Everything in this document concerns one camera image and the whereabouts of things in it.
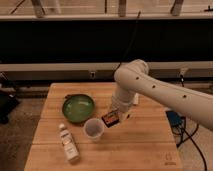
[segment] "floor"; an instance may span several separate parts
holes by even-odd
[[[119,0],[54,0],[59,1],[62,14],[104,14],[107,6],[108,14],[118,13]],[[46,14],[55,14],[54,1],[40,0]],[[143,13],[169,13],[174,0],[126,0],[126,12]],[[182,12],[203,12],[212,0],[184,0]],[[31,0],[1,0],[0,15],[34,15]]]
[[[21,102],[12,113],[10,122],[0,125],[0,170],[22,171],[28,156],[33,135],[45,102],[45,98],[20,98]],[[194,130],[196,124],[187,120],[187,130]],[[193,139],[201,148],[207,164],[208,171],[213,171],[213,134],[200,126]],[[188,140],[179,149],[184,171],[202,171],[202,159]]]

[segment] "bottle cap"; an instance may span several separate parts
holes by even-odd
[[[63,123],[61,123],[61,124],[58,126],[58,128],[59,128],[60,130],[63,130],[63,129],[66,129],[66,126],[65,126]]]

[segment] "dark background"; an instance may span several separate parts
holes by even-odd
[[[0,62],[211,61],[212,40],[211,19],[1,21]]]

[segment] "cable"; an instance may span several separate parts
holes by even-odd
[[[20,92],[20,88],[15,81],[10,80],[4,72],[0,72],[0,74],[9,84],[11,84],[16,93]]]
[[[126,48],[125,52],[124,52],[124,55],[122,57],[122,59],[120,60],[118,66],[115,68],[113,74],[110,76],[112,77],[114,75],[114,73],[117,71],[117,69],[121,66],[122,64],[122,61],[127,57],[127,55],[129,54],[130,50],[132,49],[132,46],[133,46],[133,43],[135,42],[135,37],[137,35],[137,30],[138,30],[138,21],[140,19],[140,15],[141,15],[141,11],[138,11],[138,15],[137,15],[137,18],[135,20],[135,28],[132,32],[132,36],[131,36],[131,40],[129,42],[129,45],[128,47]]]
[[[25,2],[26,0],[22,0],[20,1],[16,7],[10,12],[10,14],[14,14],[16,12],[16,10]]]
[[[202,153],[202,151],[200,150],[200,148],[198,147],[198,145],[195,143],[195,141],[192,139],[191,135],[185,130],[183,129],[182,127],[179,127],[187,136],[188,138],[192,141],[192,143],[194,144],[194,146],[196,147],[196,149],[198,150],[202,160],[203,160],[203,164],[204,164],[204,171],[207,171],[207,164],[206,164],[206,159]]]
[[[192,132],[192,134],[190,134],[190,137],[193,137],[195,135],[195,133],[198,131],[199,129],[199,124],[197,124],[195,130]],[[177,148],[179,148],[183,143],[185,143],[187,140],[189,140],[189,137],[187,137],[186,139],[180,141],[178,144],[177,144]]]

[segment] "equipment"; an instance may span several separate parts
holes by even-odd
[[[117,88],[111,108],[119,111],[120,121],[132,106],[135,93],[140,93],[213,131],[213,96],[159,81],[148,76],[148,72],[149,67],[142,60],[134,60],[116,70]]]

